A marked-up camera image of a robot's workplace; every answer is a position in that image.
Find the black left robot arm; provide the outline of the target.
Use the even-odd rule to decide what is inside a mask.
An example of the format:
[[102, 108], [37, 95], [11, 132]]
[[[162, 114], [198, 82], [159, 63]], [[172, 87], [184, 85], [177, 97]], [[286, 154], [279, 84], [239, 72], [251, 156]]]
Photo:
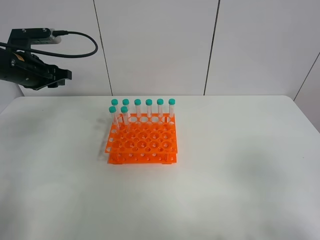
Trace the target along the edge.
[[[60, 37], [50, 28], [12, 29], [8, 44], [29, 49], [32, 45], [58, 44]], [[72, 79], [72, 72], [44, 63], [37, 55], [17, 48], [0, 49], [0, 79], [26, 89], [57, 88]]]

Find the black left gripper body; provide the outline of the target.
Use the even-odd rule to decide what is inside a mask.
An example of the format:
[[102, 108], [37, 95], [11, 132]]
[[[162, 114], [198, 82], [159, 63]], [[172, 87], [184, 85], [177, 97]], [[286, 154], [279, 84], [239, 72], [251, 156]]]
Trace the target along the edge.
[[[46, 38], [50, 33], [50, 28], [13, 29], [7, 43], [30, 49], [32, 40]], [[51, 65], [29, 51], [7, 48], [7, 79], [16, 84], [33, 90], [48, 87], [53, 77], [50, 68]]]

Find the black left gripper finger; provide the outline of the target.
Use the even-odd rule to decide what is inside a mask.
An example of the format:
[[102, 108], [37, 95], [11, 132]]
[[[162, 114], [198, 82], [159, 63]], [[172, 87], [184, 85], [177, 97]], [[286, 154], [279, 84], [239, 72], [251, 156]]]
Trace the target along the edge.
[[50, 84], [47, 85], [48, 88], [58, 88], [59, 86], [64, 86], [66, 80], [72, 80], [72, 72], [68, 69], [59, 68], [56, 65], [50, 66], [50, 73], [52, 74], [52, 79]]

